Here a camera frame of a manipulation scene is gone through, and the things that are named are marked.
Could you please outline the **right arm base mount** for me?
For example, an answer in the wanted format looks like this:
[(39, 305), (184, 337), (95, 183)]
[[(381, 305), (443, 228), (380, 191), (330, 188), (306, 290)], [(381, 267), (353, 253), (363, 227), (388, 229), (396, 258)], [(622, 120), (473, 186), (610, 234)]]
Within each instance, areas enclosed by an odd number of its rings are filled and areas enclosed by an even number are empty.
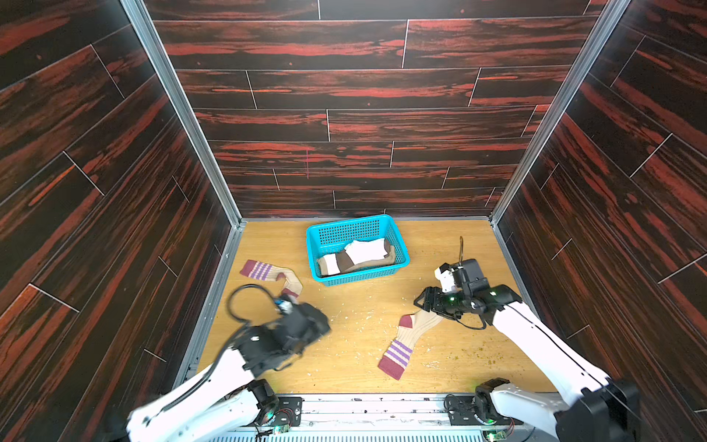
[(508, 379), (490, 379), (477, 386), (473, 395), (447, 394), (443, 401), (450, 424), (456, 425), (511, 425), (514, 420), (497, 412), (491, 393), (509, 384)]

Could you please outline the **turquoise plastic basket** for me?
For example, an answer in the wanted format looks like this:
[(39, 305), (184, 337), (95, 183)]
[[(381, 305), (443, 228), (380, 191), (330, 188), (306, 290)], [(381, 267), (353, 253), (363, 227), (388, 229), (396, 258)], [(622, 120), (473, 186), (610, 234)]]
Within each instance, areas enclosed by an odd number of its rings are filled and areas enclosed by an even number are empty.
[(389, 215), (312, 226), (306, 240), (312, 276), (326, 287), (393, 276), (411, 262)]

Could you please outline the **purple striped sock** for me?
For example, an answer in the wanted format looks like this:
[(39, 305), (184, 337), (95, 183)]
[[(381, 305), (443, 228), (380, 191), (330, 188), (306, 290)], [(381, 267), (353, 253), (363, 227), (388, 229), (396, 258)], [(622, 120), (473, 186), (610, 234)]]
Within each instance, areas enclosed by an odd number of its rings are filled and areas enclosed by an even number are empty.
[(282, 295), (285, 295), (293, 303), (298, 303), (298, 298), (302, 293), (303, 285), (295, 272), (289, 268), (275, 266), (256, 260), (248, 260), (243, 265), (239, 273), (250, 279), (263, 282), (283, 282)]
[(400, 318), (396, 338), (390, 343), (377, 367), (392, 379), (400, 380), (410, 366), (415, 345), (443, 318), (434, 312), (420, 309)]

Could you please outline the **metal front rail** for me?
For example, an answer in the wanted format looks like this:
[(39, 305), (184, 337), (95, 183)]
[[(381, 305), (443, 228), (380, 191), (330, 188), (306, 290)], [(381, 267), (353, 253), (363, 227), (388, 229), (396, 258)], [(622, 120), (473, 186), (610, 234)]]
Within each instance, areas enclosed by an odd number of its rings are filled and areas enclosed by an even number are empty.
[(215, 441), (601, 441), (565, 423), (552, 436), (522, 412), (482, 422), (470, 393), (285, 395), (266, 427), (228, 430)]

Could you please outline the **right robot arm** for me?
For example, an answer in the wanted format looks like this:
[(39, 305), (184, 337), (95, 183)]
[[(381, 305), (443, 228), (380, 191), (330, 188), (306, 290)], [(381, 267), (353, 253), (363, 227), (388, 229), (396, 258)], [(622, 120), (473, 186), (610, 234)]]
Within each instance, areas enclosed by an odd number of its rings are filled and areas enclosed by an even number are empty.
[(473, 412), (482, 424), (519, 420), (558, 441), (638, 441), (640, 393), (613, 380), (550, 330), (507, 285), (444, 292), (427, 287), (414, 304), (458, 320), (475, 314), (512, 341), (556, 388), (556, 395), (526, 392), (507, 379), (475, 390)]

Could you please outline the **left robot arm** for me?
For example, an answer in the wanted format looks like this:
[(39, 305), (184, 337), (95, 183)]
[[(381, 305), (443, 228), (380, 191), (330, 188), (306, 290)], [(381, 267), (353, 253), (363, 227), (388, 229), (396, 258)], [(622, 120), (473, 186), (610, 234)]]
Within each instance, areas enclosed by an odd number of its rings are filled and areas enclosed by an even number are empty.
[(206, 441), (238, 427), (270, 423), (280, 401), (263, 373), (276, 370), (331, 331), (328, 317), (303, 303), (275, 322), (245, 324), (215, 362), (172, 392), (134, 409), (128, 441)]

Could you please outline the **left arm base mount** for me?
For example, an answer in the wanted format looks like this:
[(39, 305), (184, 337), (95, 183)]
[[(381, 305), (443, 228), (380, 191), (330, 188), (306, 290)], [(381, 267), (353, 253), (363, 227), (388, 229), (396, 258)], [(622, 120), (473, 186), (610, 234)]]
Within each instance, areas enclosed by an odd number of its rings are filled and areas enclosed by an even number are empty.
[(299, 427), (304, 399), (300, 396), (282, 396), (265, 379), (255, 380), (246, 386), (256, 400), (258, 413), (250, 427)]

